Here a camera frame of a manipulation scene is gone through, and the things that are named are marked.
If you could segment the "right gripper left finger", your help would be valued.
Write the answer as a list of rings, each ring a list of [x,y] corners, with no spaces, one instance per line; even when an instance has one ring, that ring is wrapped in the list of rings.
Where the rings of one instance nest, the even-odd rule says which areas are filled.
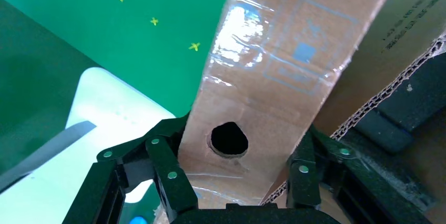
[[[188,116],[163,119],[145,135],[96,156],[63,223],[119,223],[126,194],[152,180],[170,223],[193,223],[197,196],[178,162]]]

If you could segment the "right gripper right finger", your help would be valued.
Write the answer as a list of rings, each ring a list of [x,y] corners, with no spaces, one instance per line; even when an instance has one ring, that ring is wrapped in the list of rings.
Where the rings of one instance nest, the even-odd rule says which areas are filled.
[[[288,208],[317,209],[324,184],[352,223],[429,223],[359,152],[314,126],[289,157],[288,167]]]

